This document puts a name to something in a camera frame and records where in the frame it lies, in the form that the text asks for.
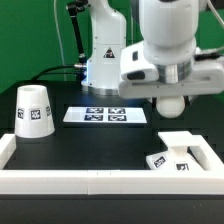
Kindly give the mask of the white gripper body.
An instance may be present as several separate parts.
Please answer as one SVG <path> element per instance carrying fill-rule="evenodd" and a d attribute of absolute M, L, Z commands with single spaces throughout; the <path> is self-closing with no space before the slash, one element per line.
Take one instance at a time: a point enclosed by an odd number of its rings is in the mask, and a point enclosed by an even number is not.
<path fill-rule="evenodd" d="M 190 60 L 181 64 L 155 66 L 159 73 L 156 81 L 124 81 L 119 78 L 119 96 L 140 99 L 197 96 L 224 91 L 224 59 Z"/>

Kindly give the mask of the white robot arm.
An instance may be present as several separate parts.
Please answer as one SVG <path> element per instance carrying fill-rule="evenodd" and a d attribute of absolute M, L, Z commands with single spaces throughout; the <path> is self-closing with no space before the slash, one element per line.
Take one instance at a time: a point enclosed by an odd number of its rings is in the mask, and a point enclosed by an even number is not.
<path fill-rule="evenodd" d="M 126 20 L 108 0 L 89 0 L 93 50 L 85 90 L 126 99 L 224 91 L 224 63 L 196 50 L 199 0 L 139 0 L 143 40 L 125 44 Z"/>

